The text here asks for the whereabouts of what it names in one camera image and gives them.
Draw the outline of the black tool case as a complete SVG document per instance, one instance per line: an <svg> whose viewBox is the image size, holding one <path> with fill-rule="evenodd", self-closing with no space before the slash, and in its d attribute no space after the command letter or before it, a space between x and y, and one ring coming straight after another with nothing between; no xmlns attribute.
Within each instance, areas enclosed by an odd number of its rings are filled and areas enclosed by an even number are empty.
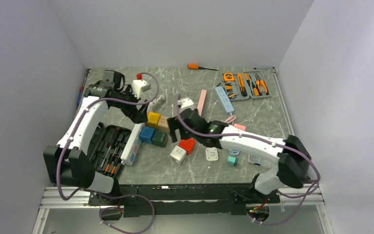
<svg viewBox="0 0 374 234"><path fill-rule="evenodd" d="M119 174L130 133L128 128L98 124L88 148L88 157L97 172L112 178Z"/></svg>

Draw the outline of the blue cube adapter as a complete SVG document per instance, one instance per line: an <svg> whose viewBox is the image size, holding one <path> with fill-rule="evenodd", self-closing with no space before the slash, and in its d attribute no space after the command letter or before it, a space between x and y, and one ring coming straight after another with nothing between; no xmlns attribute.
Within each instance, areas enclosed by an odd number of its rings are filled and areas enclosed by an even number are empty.
<svg viewBox="0 0 374 234"><path fill-rule="evenodd" d="M139 138L141 142L152 144L152 139L153 139L155 132L156 132L156 129L152 127L148 127L148 126L143 126L139 133Z"/></svg>

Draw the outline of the small white plug adapter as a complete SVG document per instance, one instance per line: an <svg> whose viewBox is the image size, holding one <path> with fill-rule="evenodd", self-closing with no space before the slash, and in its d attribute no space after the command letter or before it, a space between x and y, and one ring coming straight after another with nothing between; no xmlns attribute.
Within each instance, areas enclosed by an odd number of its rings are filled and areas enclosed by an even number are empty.
<svg viewBox="0 0 374 234"><path fill-rule="evenodd" d="M206 160L213 162L218 161L221 153L216 147L208 147L205 149Z"/></svg>

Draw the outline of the white cube adapter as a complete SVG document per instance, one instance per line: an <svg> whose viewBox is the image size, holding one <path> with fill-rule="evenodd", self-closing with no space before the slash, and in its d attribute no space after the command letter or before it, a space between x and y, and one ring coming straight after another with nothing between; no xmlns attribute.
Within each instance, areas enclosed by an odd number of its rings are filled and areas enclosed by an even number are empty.
<svg viewBox="0 0 374 234"><path fill-rule="evenodd" d="M187 156L187 152L185 149L177 145L173 148L169 156L173 162L180 165Z"/></svg>

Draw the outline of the pink cube socket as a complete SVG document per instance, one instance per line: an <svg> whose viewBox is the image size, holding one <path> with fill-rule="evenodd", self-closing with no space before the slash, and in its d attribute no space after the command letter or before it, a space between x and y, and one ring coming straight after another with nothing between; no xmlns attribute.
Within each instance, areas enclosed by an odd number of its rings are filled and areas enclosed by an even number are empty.
<svg viewBox="0 0 374 234"><path fill-rule="evenodd" d="M241 125L241 124L237 124L237 123L234 123L233 126L239 130L242 130L242 131L245 131L246 130L246 127Z"/></svg>

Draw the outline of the beige cube adapter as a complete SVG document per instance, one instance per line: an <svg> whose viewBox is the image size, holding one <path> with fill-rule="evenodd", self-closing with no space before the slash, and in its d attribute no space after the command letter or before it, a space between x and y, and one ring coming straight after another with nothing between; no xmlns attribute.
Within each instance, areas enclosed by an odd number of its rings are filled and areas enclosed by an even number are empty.
<svg viewBox="0 0 374 234"><path fill-rule="evenodd" d="M158 130L169 133L168 117L160 116L157 127Z"/></svg>

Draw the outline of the yellow cube adapter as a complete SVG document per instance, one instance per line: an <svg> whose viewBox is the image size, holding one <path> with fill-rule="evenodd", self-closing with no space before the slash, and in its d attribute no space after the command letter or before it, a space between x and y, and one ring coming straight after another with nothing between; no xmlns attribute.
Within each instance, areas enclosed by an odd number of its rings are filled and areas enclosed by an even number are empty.
<svg viewBox="0 0 374 234"><path fill-rule="evenodd" d="M146 122L146 126L158 129L158 123L160 121L161 115L155 112L148 112L148 120Z"/></svg>

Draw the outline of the clear screw box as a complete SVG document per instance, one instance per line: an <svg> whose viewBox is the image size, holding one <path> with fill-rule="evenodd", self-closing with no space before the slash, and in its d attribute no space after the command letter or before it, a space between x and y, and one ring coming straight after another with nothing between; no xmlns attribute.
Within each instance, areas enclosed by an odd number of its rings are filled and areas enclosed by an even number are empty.
<svg viewBox="0 0 374 234"><path fill-rule="evenodd" d="M265 167L265 168L270 168L272 167L272 164L265 160L265 159L262 159L260 156L255 156L255 155L251 155L251 154L248 154L247 155L248 158L248 162L252 165L256 165L256 166L259 166L259 167Z"/></svg>

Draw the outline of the teal cube plug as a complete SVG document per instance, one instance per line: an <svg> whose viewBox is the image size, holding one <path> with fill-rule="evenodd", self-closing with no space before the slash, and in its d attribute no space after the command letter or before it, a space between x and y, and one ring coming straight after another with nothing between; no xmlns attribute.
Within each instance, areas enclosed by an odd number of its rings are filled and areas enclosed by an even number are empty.
<svg viewBox="0 0 374 234"><path fill-rule="evenodd" d="M227 164L230 166L237 166L238 165L238 158L234 156L229 156L227 158Z"/></svg>

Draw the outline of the green cube adapter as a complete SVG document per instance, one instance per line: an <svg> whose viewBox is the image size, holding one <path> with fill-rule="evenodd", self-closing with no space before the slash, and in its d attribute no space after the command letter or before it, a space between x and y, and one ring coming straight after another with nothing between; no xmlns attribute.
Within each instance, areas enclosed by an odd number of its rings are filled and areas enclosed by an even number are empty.
<svg viewBox="0 0 374 234"><path fill-rule="evenodd" d="M155 131L151 141L152 145L164 148L166 147L168 141L168 135L165 132L157 130Z"/></svg>

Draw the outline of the red cube adapter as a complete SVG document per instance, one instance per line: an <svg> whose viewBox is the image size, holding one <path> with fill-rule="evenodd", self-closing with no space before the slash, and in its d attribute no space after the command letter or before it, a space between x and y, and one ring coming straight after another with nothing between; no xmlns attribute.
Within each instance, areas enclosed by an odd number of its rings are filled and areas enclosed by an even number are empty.
<svg viewBox="0 0 374 234"><path fill-rule="evenodd" d="M194 150L195 144L196 141L193 138L189 138L180 140L178 146L184 149L187 155L190 155Z"/></svg>

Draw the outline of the white power strip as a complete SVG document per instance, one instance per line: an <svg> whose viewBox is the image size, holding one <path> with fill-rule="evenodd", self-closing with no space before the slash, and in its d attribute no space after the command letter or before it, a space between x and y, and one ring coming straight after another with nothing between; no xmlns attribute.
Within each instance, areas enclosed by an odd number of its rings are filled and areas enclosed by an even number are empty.
<svg viewBox="0 0 374 234"><path fill-rule="evenodd" d="M154 107L159 102L164 102L166 100L164 95L159 95L157 98L155 98L152 102L150 102L147 106L147 114L149 112L152 112L154 110ZM131 134L129 136L129 139L126 143L126 146L124 147L124 150L120 154L121 164L122 165L129 165L131 166L134 162L135 156L138 152L138 149L141 144L141 140L139 138L139 134L141 133L142 127L144 127L144 123L135 124Z"/></svg>

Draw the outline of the pink power strip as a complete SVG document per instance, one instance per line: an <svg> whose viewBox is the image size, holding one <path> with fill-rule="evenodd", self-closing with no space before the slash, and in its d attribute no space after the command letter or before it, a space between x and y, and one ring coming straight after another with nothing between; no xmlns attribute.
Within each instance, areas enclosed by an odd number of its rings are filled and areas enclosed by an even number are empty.
<svg viewBox="0 0 374 234"><path fill-rule="evenodd" d="M207 90L202 89L200 93L199 101L197 104L197 111L198 111L199 116L201 116L203 112L206 94L207 94Z"/></svg>

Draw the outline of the grey tool tray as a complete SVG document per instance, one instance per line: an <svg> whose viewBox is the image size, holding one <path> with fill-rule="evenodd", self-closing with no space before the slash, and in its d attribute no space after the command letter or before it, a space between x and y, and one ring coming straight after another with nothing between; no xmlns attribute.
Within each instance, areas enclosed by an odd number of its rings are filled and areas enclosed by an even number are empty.
<svg viewBox="0 0 374 234"><path fill-rule="evenodd" d="M222 73L221 85L230 101L262 99L272 96L266 77L260 70Z"/></svg>

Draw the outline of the light blue power strip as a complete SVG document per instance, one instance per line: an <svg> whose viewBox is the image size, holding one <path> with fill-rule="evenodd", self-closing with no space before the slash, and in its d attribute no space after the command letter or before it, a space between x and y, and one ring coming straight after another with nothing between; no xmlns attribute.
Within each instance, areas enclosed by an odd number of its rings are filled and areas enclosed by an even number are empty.
<svg viewBox="0 0 374 234"><path fill-rule="evenodd" d="M227 114L234 113L234 107L232 106L231 101L228 98L227 93L224 90L224 88L221 87L221 86L217 86L217 87L215 87L215 92L216 92L216 94L217 94L217 96L220 100L220 103L223 106L225 112Z"/></svg>

